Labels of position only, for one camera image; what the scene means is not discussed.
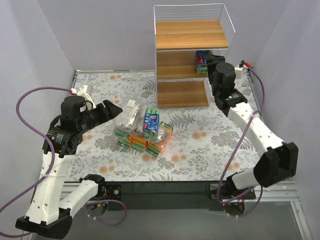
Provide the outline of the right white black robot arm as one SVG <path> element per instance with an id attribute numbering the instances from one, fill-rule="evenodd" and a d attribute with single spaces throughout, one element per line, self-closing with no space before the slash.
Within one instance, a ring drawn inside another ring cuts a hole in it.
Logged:
<path id="1" fill-rule="evenodd" d="M 208 79 L 215 104 L 241 130 L 240 140 L 248 138 L 259 161 L 255 167 L 226 177 L 222 172 L 215 198 L 226 202 L 239 199 L 255 187 L 267 188 L 296 175 L 298 146 L 286 143 L 261 120 L 262 111 L 254 111 L 244 95 L 236 89 L 237 72 L 224 56 L 209 53 L 206 57 Z"/>

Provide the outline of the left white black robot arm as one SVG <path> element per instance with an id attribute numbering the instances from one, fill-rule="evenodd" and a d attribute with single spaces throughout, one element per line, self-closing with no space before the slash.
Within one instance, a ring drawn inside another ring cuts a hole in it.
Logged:
<path id="1" fill-rule="evenodd" d="M 61 114 L 51 123 L 42 150 L 40 183 L 25 216 L 16 220 L 17 229 L 43 237 L 63 239 L 69 232 L 75 214 L 91 199 L 106 196 L 104 177 L 89 174 L 66 198 L 61 193 L 83 135 L 116 118 L 123 110 L 104 100 L 97 106 L 83 96 L 68 96 L 61 103 Z"/>

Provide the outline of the blue green sponge pack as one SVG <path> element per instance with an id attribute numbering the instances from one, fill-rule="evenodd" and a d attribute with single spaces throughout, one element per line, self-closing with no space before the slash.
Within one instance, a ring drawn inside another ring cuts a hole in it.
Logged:
<path id="1" fill-rule="evenodd" d="M 210 53 L 210 50 L 197 50 L 195 52 L 195 72 L 197 74 L 208 73 L 207 55 Z"/>
<path id="2" fill-rule="evenodd" d="M 156 140 L 159 133 L 160 111 L 158 109 L 147 108 L 143 119 L 143 136 L 148 141 Z"/>

